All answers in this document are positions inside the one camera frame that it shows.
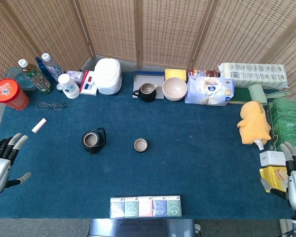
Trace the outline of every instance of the stuffed animal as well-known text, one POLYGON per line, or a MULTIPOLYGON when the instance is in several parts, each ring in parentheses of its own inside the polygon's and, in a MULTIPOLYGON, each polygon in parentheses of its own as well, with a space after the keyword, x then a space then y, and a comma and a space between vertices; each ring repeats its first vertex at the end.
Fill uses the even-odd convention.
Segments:
POLYGON ((257 101, 250 101, 241 108, 240 117, 242 120, 238 122, 239 132, 243 144, 252 144, 256 139, 260 139, 263 145, 271 140, 271 127, 266 121, 265 111, 257 101))

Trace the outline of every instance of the red plastic jar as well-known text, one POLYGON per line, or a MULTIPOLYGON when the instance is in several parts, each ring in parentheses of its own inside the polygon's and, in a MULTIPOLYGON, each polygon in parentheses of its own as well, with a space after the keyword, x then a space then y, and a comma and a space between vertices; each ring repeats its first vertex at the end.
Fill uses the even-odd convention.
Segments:
POLYGON ((16 110, 23 110, 29 104, 29 98, 13 79, 0 80, 0 103, 4 103, 16 110))

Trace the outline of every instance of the plastic bottle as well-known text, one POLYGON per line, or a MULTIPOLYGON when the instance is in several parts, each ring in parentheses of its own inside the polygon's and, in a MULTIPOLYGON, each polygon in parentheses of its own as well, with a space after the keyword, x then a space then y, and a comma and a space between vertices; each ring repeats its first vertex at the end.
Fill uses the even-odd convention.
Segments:
POLYGON ((41 72, 44 74, 44 76, 49 80, 50 83, 53 83, 55 80, 51 76, 49 70, 46 68, 46 66, 43 64, 41 59, 39 57, 36 57, 35 60, 37 61, 38 67, 41 70, 41 72))
POLYGON ((58 82, 58 77, 63 73, 60 66, 48 53, 43 53, 41 58, 51 76, 58 82))
POLYGON ((37 69, 35 65, 28 63, 25 59, 19 60, 19 65, 22 68, 22 72, 25 74, 25 76, 29 78, 34 85, 36 85, 38 90, 44 94, 49 94, 53 91, 53 84, 51 84, 44 77, 44 75, 37 69))

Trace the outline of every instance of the beige bowl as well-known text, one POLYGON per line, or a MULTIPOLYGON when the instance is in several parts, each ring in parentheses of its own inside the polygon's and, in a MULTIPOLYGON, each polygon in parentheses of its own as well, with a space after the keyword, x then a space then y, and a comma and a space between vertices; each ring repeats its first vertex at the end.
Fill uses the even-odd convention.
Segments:
POLYGON ((179 101, 187 93, 187 85, 180 78, 169 78, 164 81, 162 92, 168 100, 179 101))

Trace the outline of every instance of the jar lid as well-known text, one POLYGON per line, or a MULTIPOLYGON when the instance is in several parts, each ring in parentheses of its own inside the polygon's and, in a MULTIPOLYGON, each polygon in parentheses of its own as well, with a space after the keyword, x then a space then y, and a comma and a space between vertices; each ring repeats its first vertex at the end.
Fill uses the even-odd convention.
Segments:
POLYGON ((14 100, 20 93, 20 86, 13 79, 0 80, 0 103, 14 100))

